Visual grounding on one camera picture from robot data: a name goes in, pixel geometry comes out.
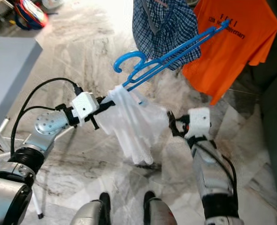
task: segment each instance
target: blue plastic hanger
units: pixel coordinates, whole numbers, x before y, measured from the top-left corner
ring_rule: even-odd
[[[190,39],[190,40],[188,40],[186,42],[184,42],[180,46],[176,47],[175,49],[171,50],[167,54],[163,55],[161,58],[154,59],[154,60],[151,60],[149,62],[146,62],[147,57],[141,51],[134,51],[134,52],[126,53],[126,54],[120,56],[115,61],[115,63],[114,63],[114,70],[117,73],[120,73],[120,72],[122,72],[122,69],[120,68],[120,65],[124,61],[126,61],[127,59],[130,59],[130,58],[133,58],[133,57],[139,57],[140,58],[140,62],[137,65],[134,66],[134,70],[128,76],[127,81],[123,83],[123,87],[126,87],[127,85],[132,83],[133,85],[131,87],[127,88],[128,91],[131,91],[131,90],[135,89],[136,87],[138,87],[139,85],[141,85],[143,82],[149,80],[151,77],[153,77],[157,73],[161,72],[164,68],[168,67],[169,65],[171,65],[176,60],[178,60],[181,57],[183,57],[184,55],[188,54],[194,48],[197,48],[199,45],[201,45],[202,43],[204,43],[207,40],[209,40],[216,33],[224,30],[226,27],[228,27],[228,24],[229,24],[229,20],[226,20],[226,21],[223,21],[221,23],[221,26],[219,28],[210,27],[207,31],[205,31],[202,34],[199,34],[199,35],[193,37],[192,39]],[[197,40],[199,40],[198,43],[192,45],[191,47],[186,49],[183,53],[179,54],[177,57],[173,58],[172,60],[168,61],[167,63],[165,63],[165,64],[163,63],[167,58],[169,58],[169,57],[173,56],[175,53],[185,49],[186,47],[190,46],[192,43],[194,43]],[[144,68],[146,68],[146,67],[148,67],[150,65],[153,65],[153,64],[155,64],[155,66],[153,68],[151,68],[150,70],[145,72],[143,75],[141,75],[141,76],[139,76],[137,78],[133,78],[139,71],[141,71]]]

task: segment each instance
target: marble floor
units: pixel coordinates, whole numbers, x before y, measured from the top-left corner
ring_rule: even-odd
[[[120,74],[112,69],[117,57],[136,50],[131,28],[132,1],[69,0],[57,12],[42,31],[8,29],[3,34],[35,37],[44,49],[8,114],[11,121],[4,136],[10,136],[19,108],[40,82],[62,76],[96,96],[106,95],[125,81],[137,63],[124,63]],[[193,107],[209,106],[210,102],[208,96],[189,85],[180,70],[163,71],[141,85],[139,91],[176,116]],[[44,103],[54,107],[67,104],[72,98],[69,84],[56,82],[41,88],[30,105]],[[239,215],[245,224],[277,225],[277,192],[258,100],[257,92],[236,81],[215,106],[209,106],[210,133],[236,167]],[[24,139],[29,134],[33,120],[41,112],[33,110],[23,117],[17,138]],[[116,137],[101,129],[95,131],[90,123],[71,130],[56,141],[34,185],[45,218],[38,220],[30,204],[23,224],[69,224],[83,204],[107,191],[112,199],[112,224],[141,225],[142,202],[148,190],[170,206],[178,224],[203,224],[203,207],[186,143],[165,130],[152,153],[152,166],[134,166],[124,159]]]

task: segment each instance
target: white cloth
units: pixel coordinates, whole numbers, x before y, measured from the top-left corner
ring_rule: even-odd
[[[115,106],[96,116],[98,124],[107,134],[117,136],[124,155],[135,164],[152,164],[151,146],[169,126],[167,110],[121,85],[109,91],[103,103],[110,100]]]

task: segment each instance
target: gray table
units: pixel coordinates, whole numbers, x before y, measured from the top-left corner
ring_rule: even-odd
[[[0,125],[41,52],[35,39],[0,37]]]

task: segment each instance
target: orange t-shirt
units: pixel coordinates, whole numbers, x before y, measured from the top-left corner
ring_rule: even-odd
[[[266,0],[200,0],[194,10],[199,33],[221,21],[229,27],[201,45],[201,57],[184,65],[183,75],[217,103],[246,63],[265,62],[277,33],[277,18]]]

